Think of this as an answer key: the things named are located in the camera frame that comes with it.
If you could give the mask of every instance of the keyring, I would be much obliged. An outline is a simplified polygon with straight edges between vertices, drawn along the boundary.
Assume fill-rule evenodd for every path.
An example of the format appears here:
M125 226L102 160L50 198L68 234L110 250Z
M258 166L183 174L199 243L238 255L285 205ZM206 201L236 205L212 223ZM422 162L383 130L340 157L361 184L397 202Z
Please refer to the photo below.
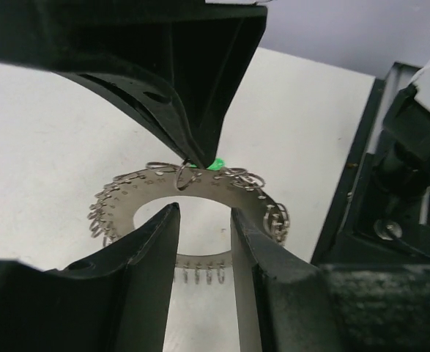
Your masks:
M248 173L246 169L243 169L241 167L223 167L220 171L223 173L222 177L239 177Z
M264 188L265 180L258 175L248 173L246 175L240 175L238 180L235 180L232 184L236 187L252 191L258 188Z
M180 164L179 168L177 169L176 176L174 177L174 187L176 188L176 190L184 191L191 183L196 181L198 176L201 175L200 173L194 172L193 176L189 179L189 181L182 187L179 187L179 181L180 181L182 172L185 170L187 166L190 166L190 165L191 165L191 162L189 162L188 160L184 160L182 164Z

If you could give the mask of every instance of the metal ring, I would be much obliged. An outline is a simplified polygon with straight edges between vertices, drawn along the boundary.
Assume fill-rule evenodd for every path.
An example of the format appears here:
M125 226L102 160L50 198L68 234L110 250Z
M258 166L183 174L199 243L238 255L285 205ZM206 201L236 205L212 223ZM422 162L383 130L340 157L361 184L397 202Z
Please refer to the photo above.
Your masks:
M276 203L276 205L278 206L278 209L280 209L280 212L283 215L283 229L280 231L280 235L283 235L289 229L289 212L283 203Z
M176 176L174 177L174 187L178 191L184 191L191 183L195 182L198 176L201 174L194 172L193 176L189 179L189 181L183 185L182 187L179 187L179 179L182 176L182 172L185 170L187 166L190 166L191 162L189 162L187 159L185 159L182 164L179 166L179 168L176 171Z
M262 177L249 172L246 175L237 177L237 179L232 182L232 185L239 188L252 190L257 188L264 188L265 180Z
M157 170L159 172L176 172L177 169L179 168L177 165L175 164L170 164L170 163L160 163L157 161L152 161L150 163L147 163L147 165L145 166L148 170ZM172 170L171 171L162 171L160 169L165 169L166 167L171 167Z
M225 177L239 177L248 174L248 171L241 167L222 167L220 171L224 173Z
M264 230L267 231L267 233L270 233L270 226L268 224L268 220L270 219L270 214L272 213L272 209L274 207L275 206L273 204L267 205L267 211L264 214L264 218L263 218L262 224L264 225Z
M112 179L114 183L119 183L119 181L135 180L136 178L145 178L146 176L140 175L138 172L130 172L128 174L123 174L116 176Z

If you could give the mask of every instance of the black plastic jaw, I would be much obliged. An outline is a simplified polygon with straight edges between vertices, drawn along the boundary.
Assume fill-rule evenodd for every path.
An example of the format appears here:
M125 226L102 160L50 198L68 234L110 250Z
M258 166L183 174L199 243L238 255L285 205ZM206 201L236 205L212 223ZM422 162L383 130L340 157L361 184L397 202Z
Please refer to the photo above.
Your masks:
M342 351L318 268L231 216L234 286L242 352Z
M208 167L266 18L204 0L0 0L0 62L89 88Z
M168 205L63 271L0 261L0 351L161 351L179 220Z

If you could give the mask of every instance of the black device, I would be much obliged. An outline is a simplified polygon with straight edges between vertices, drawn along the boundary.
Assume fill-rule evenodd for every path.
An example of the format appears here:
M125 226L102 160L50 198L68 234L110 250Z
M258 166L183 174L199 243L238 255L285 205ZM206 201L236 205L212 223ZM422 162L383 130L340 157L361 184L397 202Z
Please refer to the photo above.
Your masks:
M266 16L203 0L0 0L0 61L88 87L206 167ZM430 351L430 116L390 78L371 91L311 264L232 211L242 352ZM178 226L168 205L63 271L0 261L0 351L161 351Z

